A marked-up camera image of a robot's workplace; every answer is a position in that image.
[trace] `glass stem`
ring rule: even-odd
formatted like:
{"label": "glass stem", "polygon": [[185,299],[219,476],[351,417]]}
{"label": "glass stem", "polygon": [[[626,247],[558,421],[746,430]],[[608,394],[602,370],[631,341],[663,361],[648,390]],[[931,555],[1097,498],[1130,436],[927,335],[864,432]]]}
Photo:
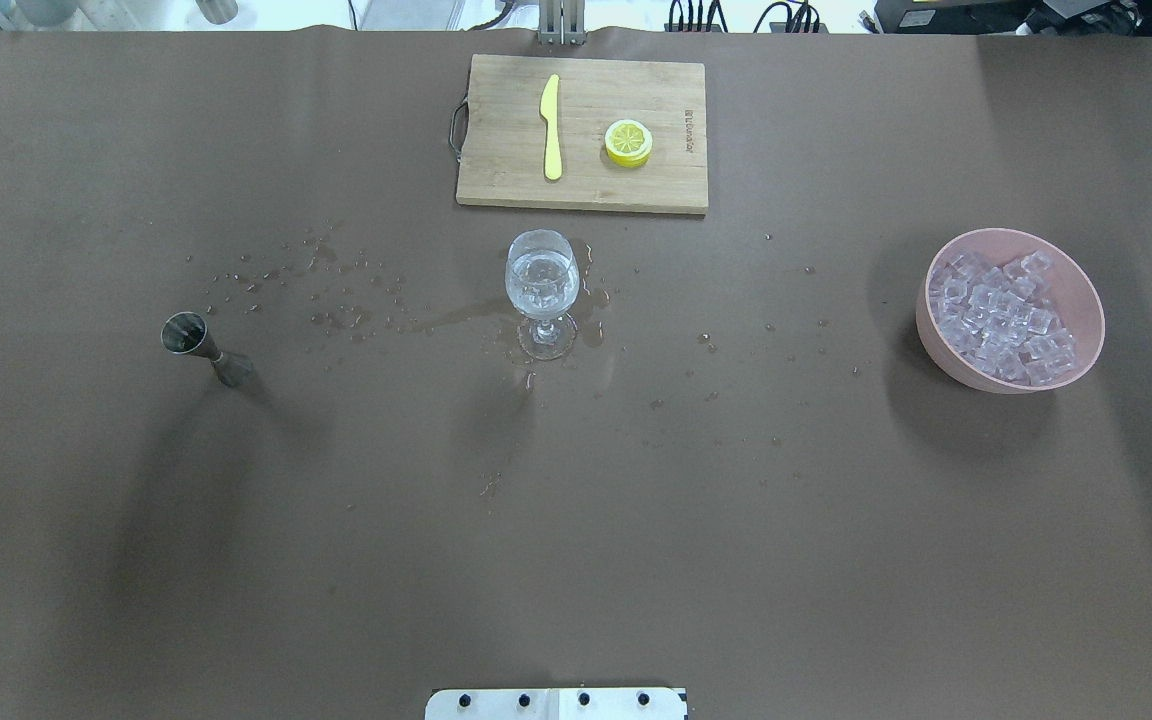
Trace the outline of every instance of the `glass stem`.
{"label": "glass stem", "polygon": [[536,320],[531,325],[531,338],[540,344],[553,344],[558,341],[558,327],[553,320]]}

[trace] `bowl of ice cubes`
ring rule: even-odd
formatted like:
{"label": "bowl of ice cubes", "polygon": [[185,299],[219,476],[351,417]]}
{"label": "bowl of ice cubes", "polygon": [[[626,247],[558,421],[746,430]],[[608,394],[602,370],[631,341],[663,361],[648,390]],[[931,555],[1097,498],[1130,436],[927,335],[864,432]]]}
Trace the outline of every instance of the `bowl of ice cubes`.
{"label": "bowl of ice cubes", "polygon": [[915,319],[941,370],[1005,395],[1068,386],[1105,344],[1105,309],[1087,273],[1052,243],[1006,228],[942,247]]}

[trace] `metal bracket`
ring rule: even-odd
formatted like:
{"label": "metal bracket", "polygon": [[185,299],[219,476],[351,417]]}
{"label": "metal bracket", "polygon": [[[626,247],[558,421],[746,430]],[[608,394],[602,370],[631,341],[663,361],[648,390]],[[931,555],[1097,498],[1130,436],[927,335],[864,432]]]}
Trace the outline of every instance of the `metal bracket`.
{"label": "metal bracket", "polygon": [[540,0],[540,45],[585,45],[585,0]]}

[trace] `yellow knife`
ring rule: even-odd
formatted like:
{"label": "yellow knife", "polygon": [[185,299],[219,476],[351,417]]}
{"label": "yellow knife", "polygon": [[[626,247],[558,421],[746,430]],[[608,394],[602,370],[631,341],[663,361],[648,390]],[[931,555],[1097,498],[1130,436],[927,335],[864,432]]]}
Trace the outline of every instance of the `yellow knife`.
{"label": "yellow knife", "polygon": [[563,158],[558,152],[558,76],[550,76],[540,93],[540,118],[545,118],[545,177],[563,176]]}

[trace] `black device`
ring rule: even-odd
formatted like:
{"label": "black device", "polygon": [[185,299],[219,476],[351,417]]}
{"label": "black device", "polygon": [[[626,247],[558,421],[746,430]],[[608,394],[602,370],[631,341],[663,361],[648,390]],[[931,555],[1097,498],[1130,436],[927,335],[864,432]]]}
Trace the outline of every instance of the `black device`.
{"label": "black device", "polygon": [[990,35],[1014,32],[1034,0],[876,0],[878,24],[887,33]]}
{"label": "black device", "polygon": [[1025,24],[1034,35],[1152,37],[1152,0],[876,0],[888,33],[990,35]]}

